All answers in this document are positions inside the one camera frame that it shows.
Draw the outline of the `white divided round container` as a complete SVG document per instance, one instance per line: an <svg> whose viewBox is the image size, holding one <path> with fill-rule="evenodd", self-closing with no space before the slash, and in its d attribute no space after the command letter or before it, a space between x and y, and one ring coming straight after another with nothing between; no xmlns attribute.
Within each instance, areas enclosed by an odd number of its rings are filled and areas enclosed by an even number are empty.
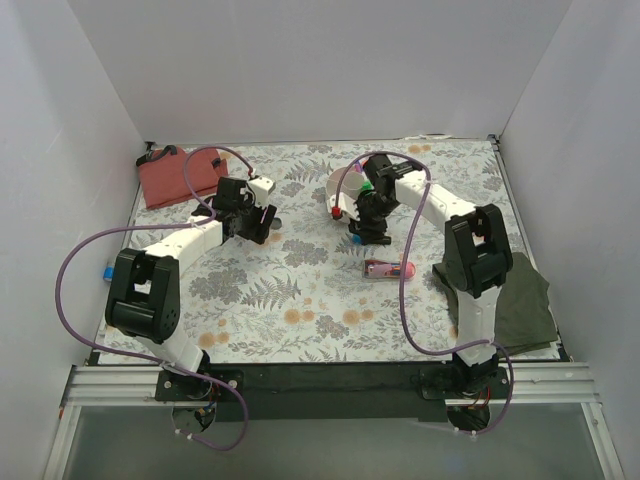
<svg viewBox="0 0 640 480"><path fill-rule="evenodd" d="M366 177L358 171L355 167L351 169L347 169L346 167L341 167L333 171L325 185L325 197L326 201L332 196L336 196L336 191L338 188L339 180L342 174L346 172L346 175L342 181L340 187L340 193L343 193L355 201L357 201L361 191L362 185L367 181Z"/></svg>

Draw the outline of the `blue grey glue stick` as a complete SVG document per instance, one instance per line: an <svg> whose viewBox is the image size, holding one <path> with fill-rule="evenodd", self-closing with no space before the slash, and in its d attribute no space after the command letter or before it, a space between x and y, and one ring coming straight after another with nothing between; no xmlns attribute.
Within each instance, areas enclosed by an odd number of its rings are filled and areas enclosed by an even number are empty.
<svg viewBox="0 0 640 480"><path fill-rule="evenodd" d="M103 279L107 282L111 282L114 276L115 271L115 262L113 260L109 260L105 265L103 271Z"/></svg>

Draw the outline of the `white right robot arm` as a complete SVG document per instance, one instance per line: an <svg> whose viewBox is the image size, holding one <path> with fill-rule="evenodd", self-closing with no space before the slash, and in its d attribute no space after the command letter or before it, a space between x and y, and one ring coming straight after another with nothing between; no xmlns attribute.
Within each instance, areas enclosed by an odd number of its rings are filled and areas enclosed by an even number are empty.
<svg viewBox="0 0 640 480"><path fill-rule="evenodd" d="M436 184L419 161L397 153L404 161L394 164L392 156L378 151L357 157L354 162L361 165L369 185L355 200L336 193L331 215L348 218L349 231L363 245L391 243L386 219L400 205L415 211L406 250L422 218L444 235L444 264L458 302L458 337L456 346L443 353L463 364L452 373L454 389L475 397L489 384L484 367L497 363L497 300L513 267L502 212L494 204L476 205Z"/></svg>

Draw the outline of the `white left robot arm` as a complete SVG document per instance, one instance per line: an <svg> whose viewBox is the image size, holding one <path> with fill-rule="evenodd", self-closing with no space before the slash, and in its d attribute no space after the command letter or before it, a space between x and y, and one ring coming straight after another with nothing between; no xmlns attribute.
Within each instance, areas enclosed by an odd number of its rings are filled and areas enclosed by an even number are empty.
<svg viewBox="0 0 640 480"><path fill-rule="evenodd" d="M142 250L126 248L116 257L105 321L142 343L160 362L182 370L178 387L193 400L213 386L201 366L205 352L180 325L180 280L200 257L234 236L263 244L277 208L269 203L276 184L264 176L222 178L179 229Z"/></svg>

